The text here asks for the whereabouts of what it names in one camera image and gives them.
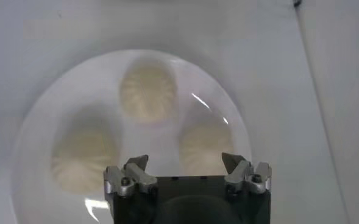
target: white plate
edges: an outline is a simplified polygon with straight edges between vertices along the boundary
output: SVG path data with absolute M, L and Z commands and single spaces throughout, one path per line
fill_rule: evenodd
M 118 86 L 129 65 L 154 57 L 172 68 L 177 83 L 176 113 L 158 124 L 139 124 L 123 113 Z M 229 124 L 235 153 L 251 160 L 241 116 L 227 93 L 196 65 L 175 56 L 150 51 L 117 51 L 85 61 L 58 79 L 30 111 L 16 142 L 12 175 L 13 205 L 19 223 L 111 223 L 103 191 L 91 195 L 63 192 L 53 183 L 51 150 L 80 117 L 105 119 L 121 145 L 119 164 L 132 156 L 149 155 L 147 172 L 156 176 L 184 175 L 178 138 L 182 130 L 206 116 Z

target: steamed bun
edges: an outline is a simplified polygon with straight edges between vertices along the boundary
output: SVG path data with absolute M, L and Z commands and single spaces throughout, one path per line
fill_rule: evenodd
M 114 165 L 114 144 L 99 130 L 81 130 L 65 138 L 54 149 L 51 173 L 65 191 L 88 194 L 103 186 L 102 173 Z
M 125 74 L 119 95 L 129 116 L 139 122 L 156 122 L 173 111 L 176 90 L 175 80 L 166 68 L 146 63 Z
M 185 132 L 180 148 L 187 175 L 226 175 L 221 153 L 233 152 L 230 129 L 226 125 L 199 125 Z

